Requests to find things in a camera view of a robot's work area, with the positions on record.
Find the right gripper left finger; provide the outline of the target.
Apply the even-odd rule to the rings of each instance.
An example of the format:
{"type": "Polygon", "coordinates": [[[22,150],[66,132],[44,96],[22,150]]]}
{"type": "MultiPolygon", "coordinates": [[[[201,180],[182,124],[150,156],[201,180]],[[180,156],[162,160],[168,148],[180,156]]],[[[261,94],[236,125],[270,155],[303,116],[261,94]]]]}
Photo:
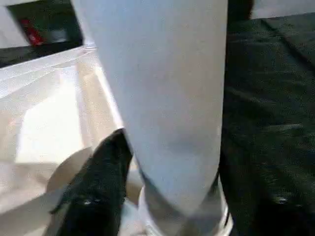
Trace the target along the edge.
{"type": "Polygon", "coordinates": [[[45,235],[118,235],[132,157],[125,129],[102,140],[51,210],[45,235]]]}

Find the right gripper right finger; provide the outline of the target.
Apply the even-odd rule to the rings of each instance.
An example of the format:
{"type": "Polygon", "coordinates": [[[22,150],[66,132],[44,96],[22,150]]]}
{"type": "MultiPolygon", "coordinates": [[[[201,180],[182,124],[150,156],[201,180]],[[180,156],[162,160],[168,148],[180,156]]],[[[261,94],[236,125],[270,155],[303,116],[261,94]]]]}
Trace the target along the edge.
{"type": "Polygon", "coordinates": [[[313,236],[315,202],[265,157],[222,148],[220,179],[238,236],[313,236]]]}

